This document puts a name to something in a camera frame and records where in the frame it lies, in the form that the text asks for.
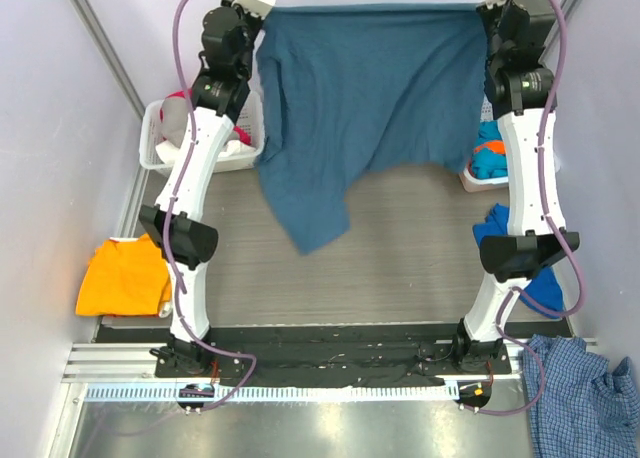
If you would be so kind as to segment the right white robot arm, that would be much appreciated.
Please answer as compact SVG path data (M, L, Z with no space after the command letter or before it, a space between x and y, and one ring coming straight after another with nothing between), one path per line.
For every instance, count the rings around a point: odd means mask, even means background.
M487 37L485 94L506 149L510 205L506 233L480 243L485 275L453 339L459 357L496 356L517 298L580 245L578 233L566 228L554 155L567 44L560 44L556 69L542 62L550 32L567 33L561 7L557 0L484 0L477 12Z

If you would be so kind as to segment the dark teal blue t-shirt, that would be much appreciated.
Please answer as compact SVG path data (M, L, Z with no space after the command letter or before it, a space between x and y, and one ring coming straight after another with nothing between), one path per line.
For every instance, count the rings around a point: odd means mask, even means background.
M364 174L468 163L484 100L486 37L471 5L274 9L257 52L260 184L299 252L349 230Z

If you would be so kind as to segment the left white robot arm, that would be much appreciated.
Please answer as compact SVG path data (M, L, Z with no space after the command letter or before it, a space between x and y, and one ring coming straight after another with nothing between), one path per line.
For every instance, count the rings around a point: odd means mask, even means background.
M202 221L219 155L249 96L254 42L261 27L239 6L218 7L203 20L201 68L186 96L187 126L169 179L141 224L161 249L172 280L170 333L183 346L205 345L206 271L219 235Z

